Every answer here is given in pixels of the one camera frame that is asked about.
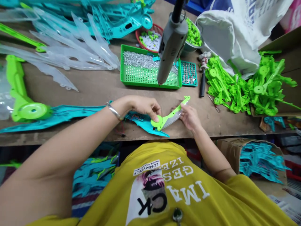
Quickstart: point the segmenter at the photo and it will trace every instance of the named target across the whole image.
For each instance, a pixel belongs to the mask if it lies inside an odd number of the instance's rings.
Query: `green plastic tray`
[[[146,86],[166,89],[179,89],[182,87],[182,75],[181,67],[178,68],[178,74],[170,72],[166,82],[159,86],[157,81],[158,69],[148,69],[143,67],[133,67],[124,65],[123,53],[125,51],[140,53],[144,55],[153,55],[158,57],[157,53],[152,53],[144,49],[121,45],[121,69],[120,69],[120,81],[125,85],[133,86]]]

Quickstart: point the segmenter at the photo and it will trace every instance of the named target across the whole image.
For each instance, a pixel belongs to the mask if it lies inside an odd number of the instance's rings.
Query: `bangle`
[[[117,117],[117,119],[119,121],[122,121],[124,118],[120,117],[120,114],[118,114],[118,112],[110,105],[109,102],[106,103],[106,105],[108,106],[108,108],[111,110],[111,112],[113,112],[113,114]]]

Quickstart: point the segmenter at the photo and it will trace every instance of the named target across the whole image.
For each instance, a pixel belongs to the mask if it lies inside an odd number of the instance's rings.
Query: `wooden workbench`
[[[173,5],[163,0],[157,0],[153,5],[155,13],[152,14],[153,23],[165,27],[168,21],[168,15],[173,10]],[[192,20],[196,20],[196,16],[187,13],[187,16]],[[7,24],[28,37],[34,38],[29,32],[32,25],[27,24]],[[25,46],[12,44],[1,41],[2,44],[29,49]],[[120,45],[126,44],[135,46],[137,44],[135,34],[130,34],[123,39],[112,40],[111,50],[120,58]],[[197,57],[200,53],[195,52],[187,57],[181,58],[184,61],[194,62],[198,65]],[[58,105],[79,105],[79,106],[100,106],[104,105],[109,100],[116,100],[122,96],[133,94],[156,98],[162,107],[163,116],[170,113],[170,109],[179,104],[180,100],[184,99],[185,95],[191,96],[189,104],[197,109],[202,125],[211,137],[220,136],[238,136],[238,135],[254,135],[262,134],[259,128],[259,117],[248,116],[246,113],[234,114],[228,111],[224,106],[220,106],[221,112],[218,113],[208,96],[199,99],[199,87],[182,87],[179,90],[170,89],[154,89],[145,87],[127,87],[120,82],[120,72],[113,71],[78,71],[71,69],[64,71],[60,69],[79,89],[79,92],[66,90],[52,81],[51,76],[46,76],[41,73],[35,66],[29,63],[23,63],[25,72],[25,86],[28,96],[35,102],[44,103],[50,106]],[[201,81],[201,73],[198,74],[198,83]],[[49,138],[54,136],[71,123],[64,123],[43,131],[32,131],[22,133],[6,133],[0,134],[0,146],[10,145],[33,145],[42,144]],[[11,120],[0,121],[0,129],[17,125]],[[122,138],[112,131],[106,138],[106,141],[126,141],[126,140],[150,140],[160,139],[152,134],[148,134],[143,129],[135,124],[125,123],[124,125],[126,137]],[[170,125],[164,132],[170,135],[171,138],[189,138],[192,134],[187,131],[184,125],[177,121]]]

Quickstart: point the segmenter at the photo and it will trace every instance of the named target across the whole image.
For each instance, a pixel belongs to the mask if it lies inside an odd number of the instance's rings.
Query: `hand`
[[[155,98],[134,95],[130,95],[127,97],[130,100],[132,110],[140,114],[149,115],[150,118],[155,122],[159,121],[157,115],[161,116],[162,112],[161,107]]]
[[[189,105],[184,105],[181,103],[181,108],[183,109],[180,119],[183,121],[187,129],[196,132],[202,128],[201,121],[198,117],[197,110]]]

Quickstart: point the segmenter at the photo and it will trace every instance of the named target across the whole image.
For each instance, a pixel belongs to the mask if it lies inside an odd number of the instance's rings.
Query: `white plastic bag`
[[[202,51],[220,56],[225,70],[234,72],[231,61],[247,79],[258,69],[259,46],[269,38],[273,27],[287,12],[293,0],[213,0],[200,14],[196,25],[202,33]]]

